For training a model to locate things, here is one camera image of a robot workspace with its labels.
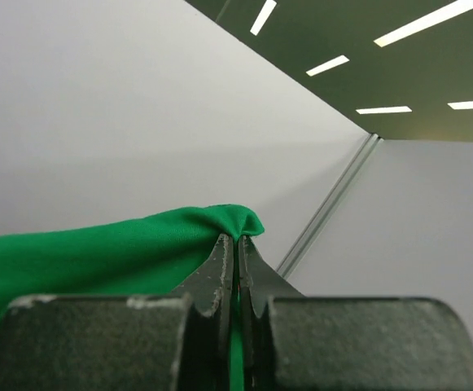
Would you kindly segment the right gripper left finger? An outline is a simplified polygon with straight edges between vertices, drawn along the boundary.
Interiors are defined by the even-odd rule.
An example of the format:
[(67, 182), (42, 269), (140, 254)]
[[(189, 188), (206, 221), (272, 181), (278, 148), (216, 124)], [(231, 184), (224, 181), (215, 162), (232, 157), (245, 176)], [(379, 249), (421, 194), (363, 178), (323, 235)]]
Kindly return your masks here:
[(234, 242), (170, 293), (28, 295), (0, 319), (0, 390), (227, 390)]

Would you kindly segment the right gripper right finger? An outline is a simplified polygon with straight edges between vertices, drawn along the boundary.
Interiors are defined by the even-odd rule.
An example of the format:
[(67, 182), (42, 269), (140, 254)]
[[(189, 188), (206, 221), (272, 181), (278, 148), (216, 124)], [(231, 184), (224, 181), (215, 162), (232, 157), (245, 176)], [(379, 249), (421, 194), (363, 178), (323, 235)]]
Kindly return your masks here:
[(428, 297), (307, 297), (238, 242), (247, 390), (473, 390), (473, 341)]

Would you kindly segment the green t shirt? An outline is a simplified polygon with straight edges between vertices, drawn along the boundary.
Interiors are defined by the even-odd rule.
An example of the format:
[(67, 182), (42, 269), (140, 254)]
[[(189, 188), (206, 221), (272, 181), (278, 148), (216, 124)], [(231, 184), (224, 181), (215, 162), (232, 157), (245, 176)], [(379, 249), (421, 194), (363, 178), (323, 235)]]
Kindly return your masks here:
[[(170, 293), (208, 258), (220, 235), (234, 242), (264, 228), (250, 209), (185, 207), (69, 231), (0, 236), (0, 319), (28, 295), (128, 296)], [(234, 253), (230, 387), (243, 387)]]

